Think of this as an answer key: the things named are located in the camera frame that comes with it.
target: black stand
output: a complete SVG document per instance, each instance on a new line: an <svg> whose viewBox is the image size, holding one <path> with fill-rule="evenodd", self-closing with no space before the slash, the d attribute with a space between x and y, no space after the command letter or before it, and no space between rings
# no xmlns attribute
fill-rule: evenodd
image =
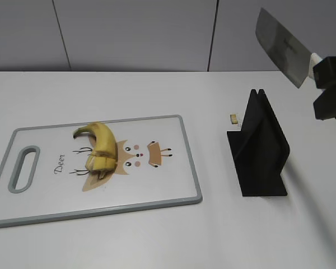
<svg viewBox="0 0 336 269"><path fill-rule="evenodd" d="M264 90L251 91L241 131L227 135L242 195L286 196L280 173L290 148Z"/></svg>

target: knife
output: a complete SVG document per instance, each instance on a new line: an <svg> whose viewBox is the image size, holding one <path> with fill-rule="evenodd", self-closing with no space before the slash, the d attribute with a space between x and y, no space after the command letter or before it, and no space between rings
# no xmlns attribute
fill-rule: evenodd
<svg viewBox="0 0 336 269"><path fill-rule="evenodd" d="M255 34L269 58L297 88L309 76L315 80L318 89L323 89L314 102L315 118L336 118L336 57L322 60L316 53L311 53L263 8Z"/></svg>
<svg viewBox="0 0 336 269"><path fill-rule="evenodd" d="M256 37L267 55L298 88L307 76L314 79L312 68L322 59L311 53L265 9L260 10Z"/></svg>

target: banana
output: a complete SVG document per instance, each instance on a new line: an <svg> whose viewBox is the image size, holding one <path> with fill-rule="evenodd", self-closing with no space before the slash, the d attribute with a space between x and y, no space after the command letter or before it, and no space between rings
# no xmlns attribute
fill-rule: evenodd
<svg viewBox="0 0 336 269"><path fill-rule="evenodd" d="M79 134L86 132L96 137L96 146L89 155L85 167L91 173L98 173L99 179L102 179L107 172L116 168L116 139L110 128L101 122L93 122L75 130L73 138L75 139Z"/></svg>

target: knife blade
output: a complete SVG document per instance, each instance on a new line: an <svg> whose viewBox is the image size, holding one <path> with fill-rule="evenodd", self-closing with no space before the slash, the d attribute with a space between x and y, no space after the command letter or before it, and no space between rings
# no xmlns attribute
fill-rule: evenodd
<svg viewBox="0 0 336 269"><path fill-rule="evenodd" d="M300 88L311 69L311 52L263 8L260 10L255 34L269 58Z"/></svg>

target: banana peel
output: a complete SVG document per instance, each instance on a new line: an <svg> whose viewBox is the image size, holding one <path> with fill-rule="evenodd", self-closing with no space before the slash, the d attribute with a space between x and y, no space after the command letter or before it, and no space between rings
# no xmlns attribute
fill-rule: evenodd
<svg viewBox="0 0 336 269"><path fill-rule="evenodd" d="M93 122L75 130L73 138L86 132L96 137L96 146L89 155L85 167L91 173L97 173L99 179L102 179L116 168L116 139L110 128L101 122Z"/></svg>

